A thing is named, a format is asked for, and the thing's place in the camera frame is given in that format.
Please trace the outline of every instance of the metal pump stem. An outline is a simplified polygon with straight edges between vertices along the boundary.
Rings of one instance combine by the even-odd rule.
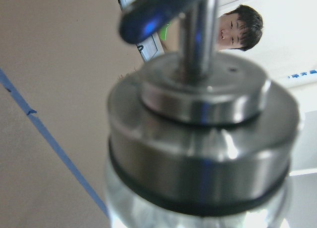
[[[212,70],[218,33],[217,6],[218,0],[202,0],[184,18],[181,16],[180,69],[185,81],[200,79]]]

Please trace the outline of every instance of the blue tape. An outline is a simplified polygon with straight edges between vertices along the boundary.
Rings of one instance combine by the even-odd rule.
[[[0,68],[0,83],[6,88],[8,92],[10,92],[12,98],[15,102],[20,106],[23,112],[27,115],[33,125],[37,128],[39,133],[44,137],[47,143],[51,146],[51,148],[55,151],[55,153],[59,156],[62,162],[66,165],[66,167],[71,171],[71,173],[75,176],[75,178],[79,181],[79,183],[83,186],[83,188],[87,191],[90,197],[94,200],[94,202],[99,206],[101,211],[109,218],[108,209],[105,203],[100,199],[95,190],[90,186],[85,177],[80,173],[74,163],[70,160],[64,150],[60,147],[54,137],[51,135],[49,130],[44,126],[42,121],[35,117],[33,114],[37,113],[34,109],[32,109],[29,104],[25,101],[25,99],[21,96],[18,90],[14,87],[8,77]]]

